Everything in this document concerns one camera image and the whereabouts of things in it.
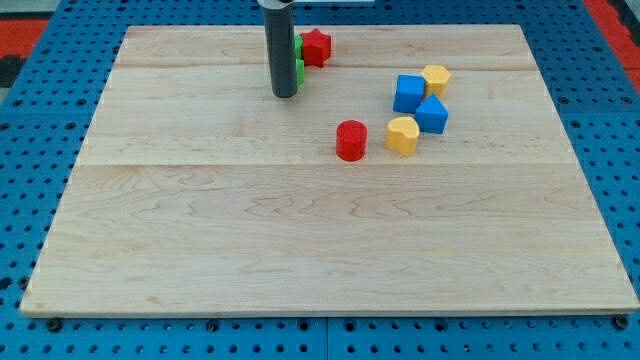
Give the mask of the silver rod mount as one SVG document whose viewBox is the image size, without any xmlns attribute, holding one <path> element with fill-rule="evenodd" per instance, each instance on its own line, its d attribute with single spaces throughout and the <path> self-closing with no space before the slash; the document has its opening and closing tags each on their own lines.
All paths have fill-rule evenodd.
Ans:
<svg viewBox="0 0 640 360">
<path fill-rule="evenodd" d="M 264 9 L 284 9 L 294 3 L 294 0 L 257 0 Z"/>
</svg>

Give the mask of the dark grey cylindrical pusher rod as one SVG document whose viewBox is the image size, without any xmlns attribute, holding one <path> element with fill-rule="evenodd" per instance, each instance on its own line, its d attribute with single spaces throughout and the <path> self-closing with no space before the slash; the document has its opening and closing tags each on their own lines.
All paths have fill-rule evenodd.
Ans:
<svg viewBox="0 0 640 360">
<path fill-rule="evenodd" d="M 265 39 L 272 92 L 279 98 L 297 93 L 294 3 L 284 9 L 264 9 Z"/>
</svg>

